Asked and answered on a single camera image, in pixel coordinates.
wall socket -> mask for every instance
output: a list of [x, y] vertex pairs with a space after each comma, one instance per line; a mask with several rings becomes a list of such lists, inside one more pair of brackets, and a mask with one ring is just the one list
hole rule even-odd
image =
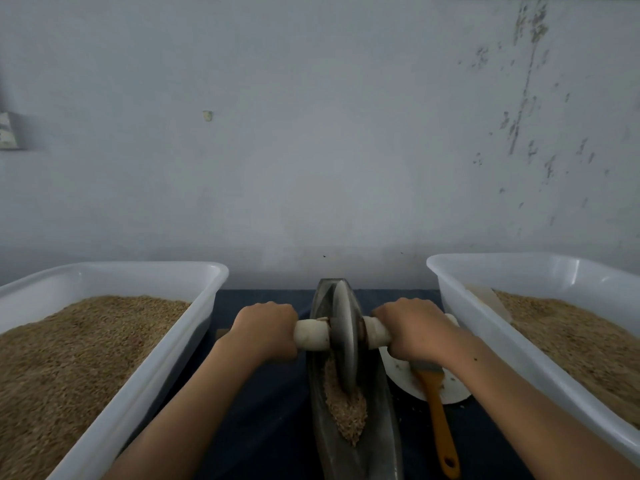
[[15, 133], [16, 115], [0, 112], [0, 150], [19, 150], [20, 144]]

white wall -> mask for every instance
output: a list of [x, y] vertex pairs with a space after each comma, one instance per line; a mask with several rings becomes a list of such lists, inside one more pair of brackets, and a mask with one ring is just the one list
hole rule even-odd
[[0, 153], [2, 283], [197, 259], [432, 287], [429, 255], [485, 250], [640, 273], [640, 2], [0, 4], [31, 149]]

orange brush handle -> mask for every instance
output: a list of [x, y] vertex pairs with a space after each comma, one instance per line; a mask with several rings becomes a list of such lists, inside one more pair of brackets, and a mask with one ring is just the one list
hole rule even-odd
[[444, 475], [451, 480], [460, 478], [460, 462], [456, 445], [453, 443], [449, 423], [447, 423], [447, 417], [440, 401], [440, 386], [444, 379], [444, 372], [416, 369], [412, 369], [412, 372], [420, 381], [424, 395], [427, 396], [440, 468], [442, 468]]

grain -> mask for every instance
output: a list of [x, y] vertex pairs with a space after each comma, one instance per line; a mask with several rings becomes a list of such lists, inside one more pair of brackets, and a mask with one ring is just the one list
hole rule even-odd
[[46, 478], [188, 306], [100, 296], [0, 335], [0, 478]]
[[516, 330], [640, 429], [640, 339], [559, 299], [495, 293], [511, 313]]
[[332, 352], [324, 363], [323, 384], [326, 405], [340, 434], [351, 446], [356, 446], [367, 421], [367, 401], [360, 389], [352, 395], [342, 390]]

dark blue tablecloth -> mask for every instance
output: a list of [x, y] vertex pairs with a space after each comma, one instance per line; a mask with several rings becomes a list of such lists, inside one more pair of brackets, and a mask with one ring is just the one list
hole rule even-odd
[[[356, 290], [365, 314], [401, 297], [433, 300], [435, 290]], [[191, 377], [213, 346], [215, 330], [228, 328], [242, 309], [254, 303], [290, 303], [301, 317], [309, 313], [313, 290], [220, 290], [211, 328], [172, 387], [165, 403]], [[444, 479], [433, 443], [427, 403], [389, 387], [399, 421], [404, 477]], [[531, 479], [529, 471], [500, 430], [472, 397], [445, 406], [458, 450], [462, 478]], [[292, 363], [262, 366], [244, 385], [210, 444], [196, 479], [322, 479], [308, 400], [305, 354]]]

